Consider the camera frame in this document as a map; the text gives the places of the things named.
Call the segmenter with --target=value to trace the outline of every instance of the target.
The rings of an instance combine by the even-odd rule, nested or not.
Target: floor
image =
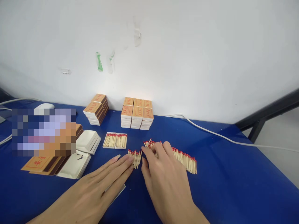
[[[251,129],[243,132],[248,137]],[[299,151],[299,108],[267,121],[255,144],[279,146]],[[259,148],[261,152],[299,188],[299,153]]]

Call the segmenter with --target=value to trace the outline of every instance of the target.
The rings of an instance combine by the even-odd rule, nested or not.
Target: hand
[[[119,157],[120,155],[112,158],[94,172],[82,177],[29,223],[98,224],[133,170],[133,157],[125,155],[118,160]]]
[[[192,200],[186,168],[175,158],[169,142],[155,143],[151,149],[142,147],[142,151],[148,160],[142,158],[142,174],[161,221],[209,223]]]

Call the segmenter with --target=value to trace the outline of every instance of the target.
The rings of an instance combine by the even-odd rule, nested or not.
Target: finger
[[[175,159],[175,156],[174,156],[174,154],[173,154],[172,147],[171,147],[170,143],[169,143],[169,142],[164,142],[162,146],[163,146],[163,148],[164,148],[166,154],[167,154],[170,158]]]
[[[142,174],[143,174],[143,177],[144,177],[144,181],[145,181],[147,191],[149,192],[149,194],[151,194],[152,183],[151,183],[151,180],[150,180],[150,170],[149,170],[149,165],[148,165],[148,163],[147,163],[147,161],[144,157],[142,157],[141,171],[142,171]]]
[[[120,190],[123,188],[126,180],[129,178],[133,171],[133,166],[129,166],[128,169],[109,187],[109,189],[103,194],[103,202],[106,208],[112,203],[115,197],[119,194]]]
[[[124,155],[122,158],[120,158],[117,162],[111,164],[106,169],[104,169],[101,173],[94,176],[94,182],[99,183],[101,180],[103,180],[109,173],[111,173],[115,168],[119,167],[121,164],[123,164],[126,160],[128,160],[130,156],[128,154]]]
[[[114,170],[112,170],[101,182],[99,182],[100,188],[102,190],[106,190],[113,182],[119,178],[123,172],[128,169],[134,161],[134,157],[130,157],[127,159],[123,164],[116,167]]]
[[[156,142],[152,147],[151,150],[156,150],[159,159],[165,159],[167,154],[163,148],[163,146],[161,145],[161,143]]]
[[[100,168],[98,168],[97,170],[95,170],[92,173],[88,174],[88,176],[89,177],[94,177],[94,176],[100,174],[104,169],[106,169],[107,167],[109,167],[110,165],[112,165],[113,163],[115,163],[120,156],[121,155],[119,154],[119,155],[113,157],[107,163],[105,163],[104,165],[102,165]]]
[[[156,157],[155,154],[153,153],[153,151],[149,148],[145,148],[144,146],[141,147],[141,150],[143,151],[143,153],[145,154],[149,164],[153,163],[156,161]]]

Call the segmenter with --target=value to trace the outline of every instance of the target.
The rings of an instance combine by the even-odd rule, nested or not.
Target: pixelated blurred area
[[[76,109],[13,109],[12,153],[34,156],[30,164],[47,166],[56,161],[51,157],[76,152],[77,127]]]

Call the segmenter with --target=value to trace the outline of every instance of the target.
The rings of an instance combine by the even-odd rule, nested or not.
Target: fingernail
[[[135,158],[134,158],[133,156],[131,156],[131,157],[129,158],[129,161],[130,161],[130,162],[133,162],[134,159],[135,159]]]
[[[113,159],[113,161],[117,161],[118,160],[118,158],[120,157],[121,155],[119,154],[119,155],[117,155],[117,156],[115,156],[115,157],[113,157],[112,159]]]

